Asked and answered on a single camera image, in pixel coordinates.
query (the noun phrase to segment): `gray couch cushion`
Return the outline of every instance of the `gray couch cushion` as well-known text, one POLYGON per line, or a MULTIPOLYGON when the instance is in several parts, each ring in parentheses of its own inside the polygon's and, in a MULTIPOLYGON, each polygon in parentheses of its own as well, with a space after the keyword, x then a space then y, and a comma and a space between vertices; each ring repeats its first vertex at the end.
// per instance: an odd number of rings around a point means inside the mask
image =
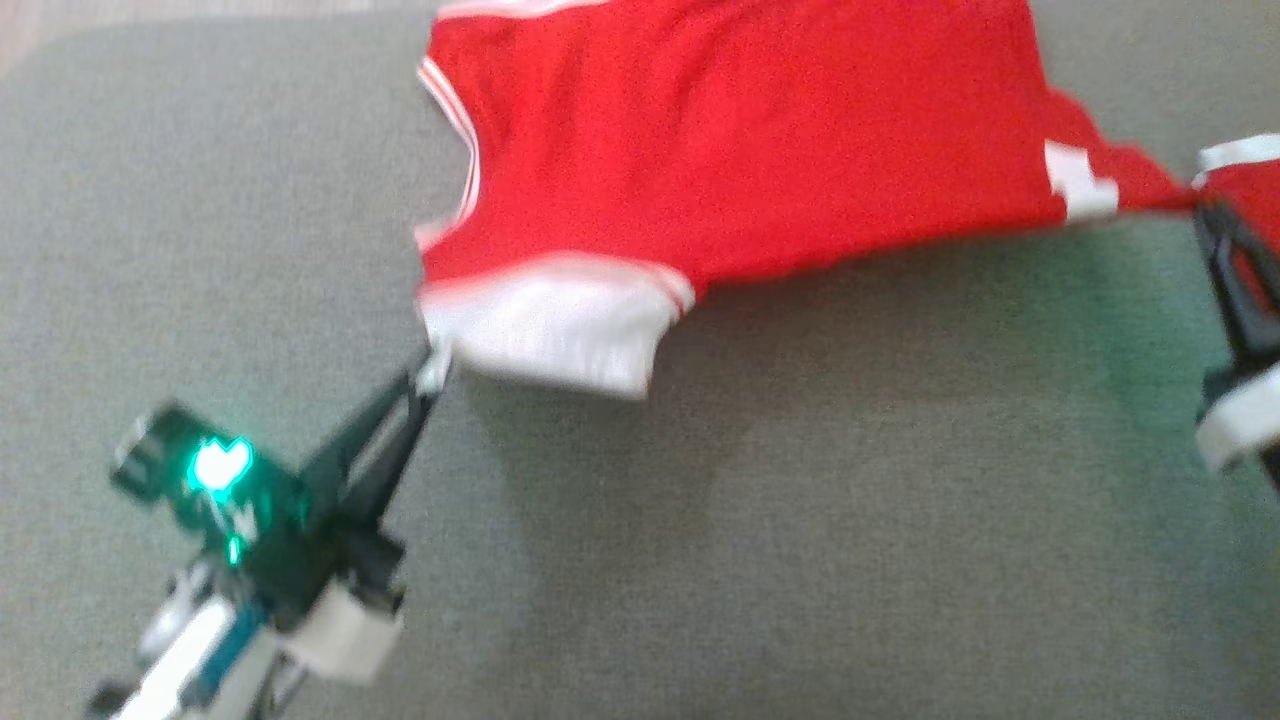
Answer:
MULTIPOLYGON (((1272 9, 1037 12, 1184 176, 1280 117, 1272 9)), ((296 462, 419 343, 410 228, 466 168, 429 27, 129 27, 0 82, 0 717, 76 716, 193 550, 106 486, 137 414, 296 462)), ((643 405, 462 375, 393 511, 397 665, 292 716, 1267 716, 1280 502, 1192 443, 1224 357, 1188 225, 1140 219, 718 293, 643 405)))

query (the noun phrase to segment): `wooden floor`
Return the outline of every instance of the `wooden floor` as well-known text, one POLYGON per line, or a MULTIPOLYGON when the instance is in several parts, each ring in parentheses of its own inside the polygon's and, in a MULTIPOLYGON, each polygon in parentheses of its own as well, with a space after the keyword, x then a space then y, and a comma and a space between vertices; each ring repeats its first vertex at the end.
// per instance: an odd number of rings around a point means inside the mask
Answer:
POLYGON ((111 24, 228 15, 326 15, 434 5, 433 0, 0 0, 0 76, 51 40, 111 24))

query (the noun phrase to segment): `cloth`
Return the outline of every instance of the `cloth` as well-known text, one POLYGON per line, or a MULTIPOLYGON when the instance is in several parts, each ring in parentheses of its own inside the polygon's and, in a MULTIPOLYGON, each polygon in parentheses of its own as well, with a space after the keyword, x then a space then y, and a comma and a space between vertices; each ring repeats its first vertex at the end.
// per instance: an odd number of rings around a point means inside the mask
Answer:
POLYGON ((1201 150, 1197 187, 1229 205, 1271 250, 1280 252, 1280 133, 1201 150))
POLYGON ((419 73, 472 151, 417 233, 431 341, 620 396, 717 284, 1193 201, 1047 83, 1024 0, 475 0, 419 73))

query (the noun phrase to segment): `green led light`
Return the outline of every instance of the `green led light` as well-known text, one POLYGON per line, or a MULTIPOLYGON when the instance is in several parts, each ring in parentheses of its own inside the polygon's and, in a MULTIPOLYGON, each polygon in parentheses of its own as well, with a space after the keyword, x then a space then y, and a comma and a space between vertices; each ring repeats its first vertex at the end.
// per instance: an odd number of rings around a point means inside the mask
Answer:
POLYGON ((232 568, 239 565, 242 557, 244 557, 244 541, 239 536, 232 536, 227 541, 227 564, 232 568))
POLYGON ((253 448, 244 438, 236 438, 230 447, 210 439, 196 451, 191 462, 191 480, 209 492, 224 492, 244 477, 253 464, 253 448))

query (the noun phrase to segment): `armhole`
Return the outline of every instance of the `armhole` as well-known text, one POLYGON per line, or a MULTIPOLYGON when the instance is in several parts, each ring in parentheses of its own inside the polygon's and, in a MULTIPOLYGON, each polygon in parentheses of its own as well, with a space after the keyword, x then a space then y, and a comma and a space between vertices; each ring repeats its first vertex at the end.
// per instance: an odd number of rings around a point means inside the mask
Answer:
POLYGON ((413 231, 419 251, 425 252, 444 234, 460 227, 475 213, 476 202, 480 199, 481 165, 480 138, 476 136, 475 123, 471 120, 466 105, 462 104, 462 99, 458 97, 458 92, 453 88, 453 83, 449 82, 448 76, 431 59, 430 51, 422 56, 422 60, 417 65, 417 78, 426 91, 430 92, 431 97, 435 99, 440 106, 440 111, 448 118, 449 124, 453 126, 462 142, 466 143, 467 152, 470 154, 467 178, 462 187, 462 199, 458 202, 457 210, 452 217, 421 224, 413 231))

